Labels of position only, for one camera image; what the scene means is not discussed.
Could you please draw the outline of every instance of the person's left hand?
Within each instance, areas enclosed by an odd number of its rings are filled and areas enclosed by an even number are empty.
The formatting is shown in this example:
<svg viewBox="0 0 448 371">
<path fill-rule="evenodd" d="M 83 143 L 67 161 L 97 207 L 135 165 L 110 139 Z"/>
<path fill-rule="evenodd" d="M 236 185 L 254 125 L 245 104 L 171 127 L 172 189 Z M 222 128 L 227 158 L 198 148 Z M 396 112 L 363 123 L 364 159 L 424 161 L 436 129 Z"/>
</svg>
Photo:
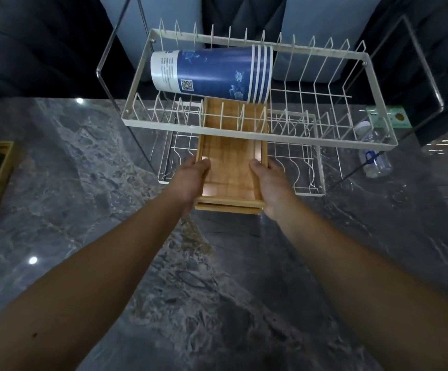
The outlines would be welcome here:
<svg viewBox="0 0 448 371">
<path fill-rule="evenodd" d="M 182 216 L 190 213 L 196 197 L 201 195 L 205 172 L 210 169 L 210 159 L 195 162 L 196 156 L 185 160 L 177 169 L 169 186 L 165 189 L 183 205 Z"/>
</svg>

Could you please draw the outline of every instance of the white wire rack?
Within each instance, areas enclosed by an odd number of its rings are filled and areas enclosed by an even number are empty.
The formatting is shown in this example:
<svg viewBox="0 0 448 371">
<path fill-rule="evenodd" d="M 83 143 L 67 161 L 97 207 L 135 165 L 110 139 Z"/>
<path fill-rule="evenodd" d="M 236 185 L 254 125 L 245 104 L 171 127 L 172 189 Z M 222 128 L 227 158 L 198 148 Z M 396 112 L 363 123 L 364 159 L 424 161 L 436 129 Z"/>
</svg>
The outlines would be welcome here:
<svg viewBox="0 0 448 371">
<path fill-rule="evenodd" d="M 350 50 L 349 41 L 345 41 L 341 49 L 333 49 L 334 42 L 329 39 L 323 48 L 315 47 L 315 39 L 312 38 L 308 46 L 301 46 L 293 42 L 286 44 L 282 42 L 282 34 L 279 35 L 277 43 L 267 43 L 264 41 L 265 33 L 262 34 L 260 41 L 248 40 L 247 32 L 243 39 L 229 37 L 215 37 L 197 33 L 196 25 L 193 32 L 181 32 L 176 21 L 174 30 L 166 30 L 161 20 L 158 29 L 152 29 L 149 32 L 149 38 L 146 41 L 143 54 L 140 58 L 138 68 L 131 86 L 126 105 L 122 111 L 124 124 L 130 127 L 150 128 L 158 130 L 182 131 L 194 134 L 209 134 L 222 137 L 238 137 L 246 139 L 267 140 L 270 142 L 295 143 L 305 145 L 319 145 L 328 147 L 375 149 L 386 151 L 397 146 L 397 139 L 394 130 L 388 121 L 387 110 L 377 83 L 376 75 L 369 55 L 365 52 L 365 45 L 362 42 L 355 51 Z M 242 131 L 239 125 L 243 124 L 248 118 L 242 112 L 235 116 L 236 130 L 225 130 L 222 128 L 210 128 L 205 125 L 207 116 L 223 116 L 221 113 L 207 112 L 204 106 L 204 98 L 200 96 L 186 96 L 183 99 L 180 94 L 160 92 L 157 95 L 155 103 L 151 106 L 146 104 L 137 92 L 139 81 L 145 66 L 149 65 L 149 58 L 153 51 L 154 43 L 164 49 L 164 42 L 168 40 L 176 43 L 179 47 L 181 41 L 190 41 L 194 47 L 197 43 L 207 43 L 211 47 L 218 46 L 249 46 L 260 44 L 271 46 L 276 52 L 285 52 L 289 54 L 289 65 L 294 56 L 301 55 L 305 65 L 303 74 L 297 86 L 291 88 L 286 80 L 280 88 L 272 88 L 270 93 L 270 103 L 267 112 L 258 112 L 254 121 L 265 120 L 270 125 L 270 133 L 264 133 L 262 129 L 255 131 Z M 313 56 L 323 58 L 323 64 L 318 71 L 316 78 L 329 59 L 339 62 L 337 69 L 327 86 L 320 86 L 317 79 L 313 82 L 313 89 L 306 90 L 302 83 L 303 75 L 308 70 L 308 63 Z M 347 76 L 344 84 L 339 90 L 338 86 L 334 88 L 333 80 L 336 77 L 339 68 L 344 60 L 355 60 L 351 73 Z M 273 71 L 277 62 L 277 54 L 274 60 Z M 352 74 L 356 68 L 363 67 L 372 92 L 373 101 L 377 112 L 385 121 L 383 125 L 382 140 L 377 142 L 364 142 L 357 140 L 354 133 L 354 126 L 361 121 L 358 115 L 353 115 L 352 106 L 349 101 L 352 98 L 347 94 Z"/>
<path fill-rule="evenodd" d="M 181 162 L 196 155 L 198 134 L 168 131 L 159 166 L 159 182 L 169 183 Z M 325 180 L 319 146 L 268 143 L 268 155 L 284 170 L 296 195 L 325 195 Z"/>
</svg>

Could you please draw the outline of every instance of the qr code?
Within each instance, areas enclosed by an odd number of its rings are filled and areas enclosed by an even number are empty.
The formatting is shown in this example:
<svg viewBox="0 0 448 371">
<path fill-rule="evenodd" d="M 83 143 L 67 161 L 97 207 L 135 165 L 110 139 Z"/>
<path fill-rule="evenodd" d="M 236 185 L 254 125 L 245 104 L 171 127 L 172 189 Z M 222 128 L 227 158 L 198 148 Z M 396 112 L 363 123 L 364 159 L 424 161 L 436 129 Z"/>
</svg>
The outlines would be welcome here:
<svg viewBox="0 0 448 371">
<path fill-rule="evenodd" d="M 193 91 L 193 81 L 181 80 L 181 88 L 183 89 L 183 91 Z"/>
</svg>

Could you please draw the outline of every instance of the stack of paper cups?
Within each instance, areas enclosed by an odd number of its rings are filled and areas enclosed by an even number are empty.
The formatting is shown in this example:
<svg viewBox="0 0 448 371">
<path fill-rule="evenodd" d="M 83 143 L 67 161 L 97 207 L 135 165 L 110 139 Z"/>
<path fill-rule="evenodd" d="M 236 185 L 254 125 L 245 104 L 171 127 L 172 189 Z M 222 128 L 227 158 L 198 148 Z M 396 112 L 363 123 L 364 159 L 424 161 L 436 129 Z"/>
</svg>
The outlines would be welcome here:
<svg viewBox="0 0 448 371">
<path fill-rule="evenodd" d="M 272 47 L 154 52 L 152 80 L 159 91 L 264 104 L 272 81 Z"/>
</svg>

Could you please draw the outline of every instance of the black leather sofa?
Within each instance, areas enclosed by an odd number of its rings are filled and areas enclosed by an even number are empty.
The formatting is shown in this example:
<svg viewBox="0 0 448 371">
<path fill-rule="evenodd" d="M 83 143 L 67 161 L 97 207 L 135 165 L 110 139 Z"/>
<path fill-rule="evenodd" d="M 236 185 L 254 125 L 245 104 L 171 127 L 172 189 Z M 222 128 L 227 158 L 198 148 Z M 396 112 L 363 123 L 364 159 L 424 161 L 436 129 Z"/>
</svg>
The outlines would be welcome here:
<svg viewBox="0 0 448 371">
<path fill-rule="evenodd" d="M 265 29 L 275 41 L 286 0 L 251 2 L 257 6 L 246 12 L 239 7 L 243 1 L 202 0 L 205 32 L 212 23 L 222 36 L 230 25 L 236 34 L 246 27 L 254 31 L 249 36 Z M 417 131 L 425 144 L 448 131 L 448 0 L 382 0 L 362 35 L 369 52 L 401 14 L 409 17 L 445 101 L 444 111 Z M 0 96 L 106 98 L 95 68 L 111 31 L 99 0 L 0 0 Z M 386 103 L 404 105 L 413 125 L 438 108 L 404 28 L 394 31 L 374 66 Z M 126 97 L 133 74 L 116 41 L 103 70 L 114 97 Z M 367 91 L 358 89 L 360 103 Z"/>
</svg>

